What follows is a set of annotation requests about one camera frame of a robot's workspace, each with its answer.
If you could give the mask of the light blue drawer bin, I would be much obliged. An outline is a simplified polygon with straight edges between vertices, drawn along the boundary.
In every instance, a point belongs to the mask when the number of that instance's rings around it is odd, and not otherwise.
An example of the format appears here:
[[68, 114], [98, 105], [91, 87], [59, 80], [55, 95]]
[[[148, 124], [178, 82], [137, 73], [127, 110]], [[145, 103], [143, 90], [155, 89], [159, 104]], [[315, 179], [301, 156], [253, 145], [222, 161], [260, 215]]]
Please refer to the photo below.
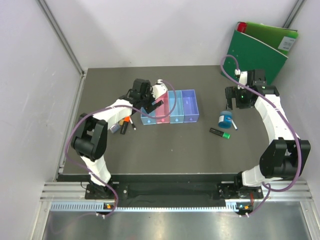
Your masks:
[[[148, 113], [149, 116], [155, 117], [156, 116], [156, 111], [152, 111], [150, 113]], [[140, 115], [140, 119], [143, 125], [155, 125], [157, 123], [156, 119], [153, 118], [149, 118], [144, 114]]]

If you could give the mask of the clear paper clip jar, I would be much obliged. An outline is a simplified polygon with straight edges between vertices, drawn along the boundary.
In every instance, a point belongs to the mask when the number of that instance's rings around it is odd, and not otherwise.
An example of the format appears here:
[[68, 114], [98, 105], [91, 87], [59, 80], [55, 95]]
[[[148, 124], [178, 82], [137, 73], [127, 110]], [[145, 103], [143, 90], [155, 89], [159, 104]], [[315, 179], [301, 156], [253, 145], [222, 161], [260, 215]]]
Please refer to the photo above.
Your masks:
[[116, 123], [116, 124], [112, 125], [109, 130], [112, 134], [114, 134], [120, 129], [121, 129], [121, 126], [118, 123]]

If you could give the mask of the green ring binder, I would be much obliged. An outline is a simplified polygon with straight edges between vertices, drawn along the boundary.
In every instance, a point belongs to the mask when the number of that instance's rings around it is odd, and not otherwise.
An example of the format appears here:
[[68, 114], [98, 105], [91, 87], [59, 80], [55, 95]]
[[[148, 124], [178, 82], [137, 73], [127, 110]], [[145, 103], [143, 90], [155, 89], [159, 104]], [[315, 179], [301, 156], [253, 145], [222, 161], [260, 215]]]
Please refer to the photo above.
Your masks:
[[246, 27], [247, 24], [243, 21], [236, 24], [227, 53], [237, 59], [241, 71], [265, 70], [267, 84], [271, 85], [286, 63], [288, 55], [245, 34]]

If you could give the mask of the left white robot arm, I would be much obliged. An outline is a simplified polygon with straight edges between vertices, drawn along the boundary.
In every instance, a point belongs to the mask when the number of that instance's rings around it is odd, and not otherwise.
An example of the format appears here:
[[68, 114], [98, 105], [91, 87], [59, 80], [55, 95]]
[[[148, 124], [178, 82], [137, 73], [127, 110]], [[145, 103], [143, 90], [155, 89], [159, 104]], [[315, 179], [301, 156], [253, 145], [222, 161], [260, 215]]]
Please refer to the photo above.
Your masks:
[[152, 85], [149, 80], [137, 78], [132, 88], [110, 106], [100, 112], [80, 115], [72, 132], [70, 146], [84, 161], [91, 184], [96, 187], [97, 194], [102, 198], [109, 198], [114, 191], [113, 185], [109, 183], [112, 176], [104, 159], [108, 130], [140, 109], [151, 113], [163, 104], [162, 100], [157, 100], [167, 91], [168, 88], [161, 79]]

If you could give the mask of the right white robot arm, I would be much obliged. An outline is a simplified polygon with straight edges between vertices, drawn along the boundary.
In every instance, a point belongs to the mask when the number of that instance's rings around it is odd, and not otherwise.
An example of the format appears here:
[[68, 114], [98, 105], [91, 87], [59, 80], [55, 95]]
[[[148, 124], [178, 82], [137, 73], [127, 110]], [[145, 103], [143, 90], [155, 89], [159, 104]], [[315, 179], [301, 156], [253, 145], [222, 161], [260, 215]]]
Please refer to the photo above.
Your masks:
[[269, 145], [255, 167], [239, 172], [233, 192], [245, 198], [253, 188], [273, 181], [297, 180], [311, 151], [308, 140], [302, 140], [289, 126], [281, 105], [280, 94], [274, 85], [267, 85], [265, 71], [235, 69], [239, 84], [225, 88], [226, 108], [232, 110], [254, 108], [260, 114], [267, 131]]

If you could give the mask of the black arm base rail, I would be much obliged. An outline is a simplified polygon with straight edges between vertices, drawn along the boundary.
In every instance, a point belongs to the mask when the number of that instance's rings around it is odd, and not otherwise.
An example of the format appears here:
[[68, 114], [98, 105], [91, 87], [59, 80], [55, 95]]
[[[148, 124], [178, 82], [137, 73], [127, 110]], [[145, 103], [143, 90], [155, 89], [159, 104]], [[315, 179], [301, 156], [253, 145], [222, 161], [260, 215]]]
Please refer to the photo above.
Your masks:
[[237, 174], [114, 174], [112, 190], [86, 187], [86, 200], [114, 200], [121, 207], [221, 207], [230, 199], [263, 199], [261, 187], [238, 188]]

